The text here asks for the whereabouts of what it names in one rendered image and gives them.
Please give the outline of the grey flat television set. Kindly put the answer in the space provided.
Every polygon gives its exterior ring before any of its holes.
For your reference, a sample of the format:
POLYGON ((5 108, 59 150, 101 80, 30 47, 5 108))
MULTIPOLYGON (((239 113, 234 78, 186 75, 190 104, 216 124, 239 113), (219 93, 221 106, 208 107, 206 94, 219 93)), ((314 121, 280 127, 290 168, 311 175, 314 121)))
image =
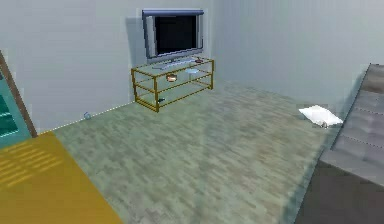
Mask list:
POLYGON ((202 53, 202 9, 143 9, 146 59, 157 63, 202 53))

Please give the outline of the gold glass television stand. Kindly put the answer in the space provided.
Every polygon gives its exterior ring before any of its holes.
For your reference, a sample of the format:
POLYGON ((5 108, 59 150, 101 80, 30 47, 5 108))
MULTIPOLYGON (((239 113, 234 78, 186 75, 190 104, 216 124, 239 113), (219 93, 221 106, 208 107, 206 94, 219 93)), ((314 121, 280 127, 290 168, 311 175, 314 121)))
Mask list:
POLYGON ((131 69, 134 101, 159 112, 161 108, 214 87, 215 61, 201 56, 185 57, 177 61, 145 64, 131 69), (186 69, 198 69, 188 74, 186 69), (177 80, 168 82, 166 76, 177 75, 177 80))

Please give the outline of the white floor cushion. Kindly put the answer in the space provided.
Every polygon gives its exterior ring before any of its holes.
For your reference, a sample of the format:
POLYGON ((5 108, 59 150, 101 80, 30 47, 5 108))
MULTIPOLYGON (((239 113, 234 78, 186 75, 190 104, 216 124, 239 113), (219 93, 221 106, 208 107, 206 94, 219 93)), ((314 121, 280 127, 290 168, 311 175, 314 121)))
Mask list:
POLYGON ((329 128, 333 125, 342 124, 343 121, 330 112, 328 109, 323 108, 319 105, 314 105, 299 110, 307 119, 313 124, 316 124, 323 128, 329 128))

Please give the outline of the grey sofa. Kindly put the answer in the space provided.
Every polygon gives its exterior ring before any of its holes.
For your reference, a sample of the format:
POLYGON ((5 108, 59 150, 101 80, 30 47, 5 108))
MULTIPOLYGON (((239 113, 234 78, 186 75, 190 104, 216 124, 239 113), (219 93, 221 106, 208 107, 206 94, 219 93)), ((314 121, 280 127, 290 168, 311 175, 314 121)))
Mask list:
POLYGON ((368 66, 294 224, 384 224, 384 65, 368 66))

